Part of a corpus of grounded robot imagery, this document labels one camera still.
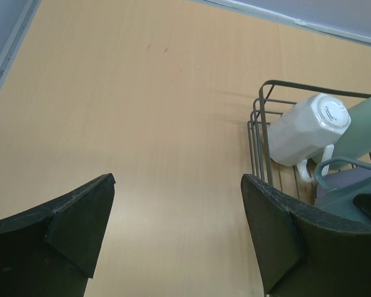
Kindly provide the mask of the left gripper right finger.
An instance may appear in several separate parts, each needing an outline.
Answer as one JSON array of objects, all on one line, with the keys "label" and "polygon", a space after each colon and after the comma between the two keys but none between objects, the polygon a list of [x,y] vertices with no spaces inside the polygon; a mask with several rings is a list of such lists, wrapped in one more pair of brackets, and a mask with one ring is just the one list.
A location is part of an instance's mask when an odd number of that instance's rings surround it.
[{"label": "left gripper right finger", "polygon": [[371,225],[251,174],[243,175],[241,192],[265,296],[371,296]]}]

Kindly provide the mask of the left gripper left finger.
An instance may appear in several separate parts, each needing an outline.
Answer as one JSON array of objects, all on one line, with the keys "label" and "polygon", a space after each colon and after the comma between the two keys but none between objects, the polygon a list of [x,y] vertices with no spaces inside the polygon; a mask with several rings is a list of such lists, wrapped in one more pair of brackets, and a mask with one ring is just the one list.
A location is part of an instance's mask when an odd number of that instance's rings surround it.
[{"label": "left gripper left finger", "polygon": [[103,174],[73,191],[0,220],[0,296],[83,296],[113,206]]}]

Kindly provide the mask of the purple plastic cup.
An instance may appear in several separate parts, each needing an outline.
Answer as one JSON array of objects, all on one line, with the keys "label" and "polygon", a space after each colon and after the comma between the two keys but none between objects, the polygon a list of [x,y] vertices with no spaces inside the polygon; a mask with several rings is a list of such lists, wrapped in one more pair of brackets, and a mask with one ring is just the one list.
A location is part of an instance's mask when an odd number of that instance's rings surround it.
[{"label": "purple plastic cup", "polygon": [[[323,177],[330,186],[333,186],[336,189],[343,189],[355,185],[356,183],[365,181],[368,178],[371,178],[371,170],[362,167],[355,167],[353,169],[327,174]],[[327,194],[328,190],[321,184],[318,184],[315,205],[318,203],[321,204]]]}]

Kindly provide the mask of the white faceted mug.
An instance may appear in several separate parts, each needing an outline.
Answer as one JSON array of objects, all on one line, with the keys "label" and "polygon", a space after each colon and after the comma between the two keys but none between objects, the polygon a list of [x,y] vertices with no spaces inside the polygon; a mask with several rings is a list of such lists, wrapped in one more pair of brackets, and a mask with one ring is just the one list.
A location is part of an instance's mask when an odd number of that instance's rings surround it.
[{"label": "white faceted mug", "polygon": [[308,159],[321,153],[319,163],[329,160],[334,144],[348,128],[347,124],[343,128],[330,127],[323,119],[319,104],[328,98],[336,97],[319,93],[298,102],[267,129],[271,159],[280,165],[296,166],[301,179],[307,183],[314,181],[307,169]]}]

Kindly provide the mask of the green plastic cup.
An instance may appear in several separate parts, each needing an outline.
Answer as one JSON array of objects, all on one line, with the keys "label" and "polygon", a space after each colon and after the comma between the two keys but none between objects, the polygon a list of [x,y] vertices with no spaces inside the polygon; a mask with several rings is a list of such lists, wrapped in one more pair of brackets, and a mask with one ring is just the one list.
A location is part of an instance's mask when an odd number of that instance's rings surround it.
[{"label": "green plastic cup", "polygon": [[347,109],[336,98],[323,99],[319,113],[330,127],[348,128],[334,144],[333,157],[359,159],[371,152],[371,97]]}]

